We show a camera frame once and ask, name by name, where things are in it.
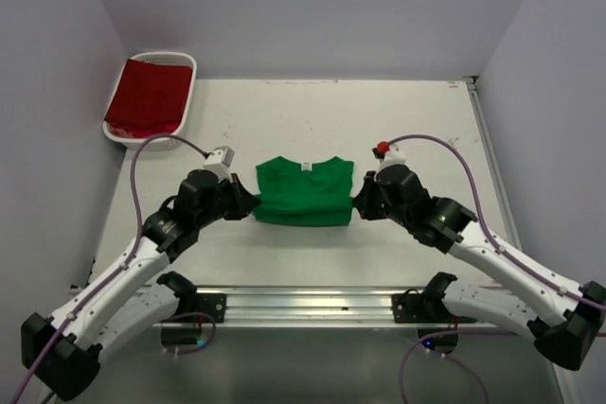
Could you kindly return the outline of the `green t shirt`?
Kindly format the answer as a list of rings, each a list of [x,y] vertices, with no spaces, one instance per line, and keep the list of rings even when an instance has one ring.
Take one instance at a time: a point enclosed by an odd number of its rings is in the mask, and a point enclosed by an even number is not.
[[[256,166],[257,221],[296,227],[343,227],[351,222],[354,163],[334,156],[297,163],[277,156]]]

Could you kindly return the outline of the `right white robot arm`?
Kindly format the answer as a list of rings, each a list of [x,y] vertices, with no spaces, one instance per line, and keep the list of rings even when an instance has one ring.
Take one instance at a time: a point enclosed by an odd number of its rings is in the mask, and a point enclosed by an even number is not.
[[[431,322],[452,319],[496,325],[530,340],[547,360],[578,371],[605,315],[605,289],[581,285],[524,256],[490,231],[464,205],[429,194],[415,172],[397,164],[369,171],[353,205],[364,220],[392,220],[420,244],[485,273],[502,290],[485,290],[447,272],[422,292],[393,302]]]

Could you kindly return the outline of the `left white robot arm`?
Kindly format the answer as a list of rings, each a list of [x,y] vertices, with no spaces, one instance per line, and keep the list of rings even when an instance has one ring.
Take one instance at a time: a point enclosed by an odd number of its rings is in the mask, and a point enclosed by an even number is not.
[[[260,200],[234,173],[195,169],[178,192],[139,222],[127,250],[50,315],[32,313],[20,328],[22,363],[62,401],[81,395],[102,361],[145,328],[171,319],[195,287],[168,267],[218,220],[242,220]]]

